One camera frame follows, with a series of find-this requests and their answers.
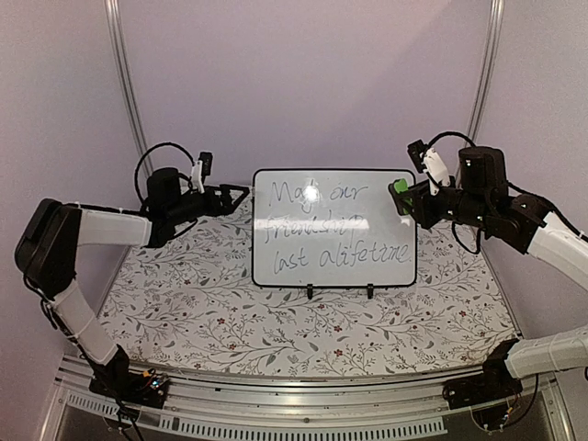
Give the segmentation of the green black whiteboard eraser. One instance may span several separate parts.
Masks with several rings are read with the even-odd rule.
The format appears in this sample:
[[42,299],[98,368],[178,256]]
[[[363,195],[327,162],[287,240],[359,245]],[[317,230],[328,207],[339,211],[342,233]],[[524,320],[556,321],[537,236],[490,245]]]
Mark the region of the green black whiteboard eraser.
[[395,180],[388,185],[389,193],[400,216],[413,215],[413,198],[409,191],[408,182],[404,178]]

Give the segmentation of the white whiteboard black frame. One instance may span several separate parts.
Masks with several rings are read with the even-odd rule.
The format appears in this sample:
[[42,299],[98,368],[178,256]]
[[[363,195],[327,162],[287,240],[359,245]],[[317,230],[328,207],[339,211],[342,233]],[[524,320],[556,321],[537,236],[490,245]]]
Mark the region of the white whiteboard black frame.
[[417,226],[389,186],[403,169],[260,169],[252,280],[262,288],[394,288],[417,279]]

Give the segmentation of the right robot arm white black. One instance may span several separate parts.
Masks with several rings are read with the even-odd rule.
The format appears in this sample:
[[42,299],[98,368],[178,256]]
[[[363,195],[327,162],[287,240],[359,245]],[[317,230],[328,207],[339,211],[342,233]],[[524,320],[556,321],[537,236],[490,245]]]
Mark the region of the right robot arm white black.
[[[506,177],[503,152],[492,147],[459,151],[461,180],[457,182],[436,150],[416,141],[408,154],[427,178],[407,186],[389,185],[397,211],[409,215],[422,228],[440,221],[468,225],[486,238],[497,238],[520,254],[527,254],[557,270],[581,287],[587,285],[587,239],[574,230],[548,200],[529,192],[513,197]],[[511,379],[587,364],[587,328],[577,327],[541,338],[500,343],[484,362],[485,373],[475,381],[475,392],[495,400]]]

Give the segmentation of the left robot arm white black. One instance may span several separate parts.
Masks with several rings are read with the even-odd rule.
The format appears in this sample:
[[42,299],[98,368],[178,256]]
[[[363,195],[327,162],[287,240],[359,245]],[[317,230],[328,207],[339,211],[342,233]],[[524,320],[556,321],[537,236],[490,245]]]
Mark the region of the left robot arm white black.
[[174,167],[156,170],[137,211],[61,203],[43,199],[17,243],[15,261],[28,289],[50,309],[50,318],[99,366],[100,381],[118,399],[137,389],[134,375],[109,364],[119,352],[107,335],[76,280],[77,251],[84,245],[161,248],[189,230],[201,217],[232,214],[249,195],[248,187],[207,186],[207,172],[184,175]]

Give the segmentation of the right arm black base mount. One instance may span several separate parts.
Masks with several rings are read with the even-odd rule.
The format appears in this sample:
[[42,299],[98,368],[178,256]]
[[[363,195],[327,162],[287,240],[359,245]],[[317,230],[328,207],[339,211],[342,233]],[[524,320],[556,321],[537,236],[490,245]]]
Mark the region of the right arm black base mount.
[[505,364],[508,351],[518,342],[518,339],[510,339],[499,343],[482,363],[481,373],[446,381],[442,396],[449,408],[483,404],[522,392],[521,380],[513,377]]

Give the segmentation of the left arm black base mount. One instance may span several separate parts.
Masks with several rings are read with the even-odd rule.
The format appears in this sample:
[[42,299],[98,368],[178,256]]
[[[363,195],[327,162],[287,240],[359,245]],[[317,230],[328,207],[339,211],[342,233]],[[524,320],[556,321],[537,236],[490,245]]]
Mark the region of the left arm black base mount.
[[89,386],[91,392],[118,401],[163,409],[170,386],[167,374],[157,373],[153,368],[137,373],[125,366],[91,364],[90,367],[93,370]]

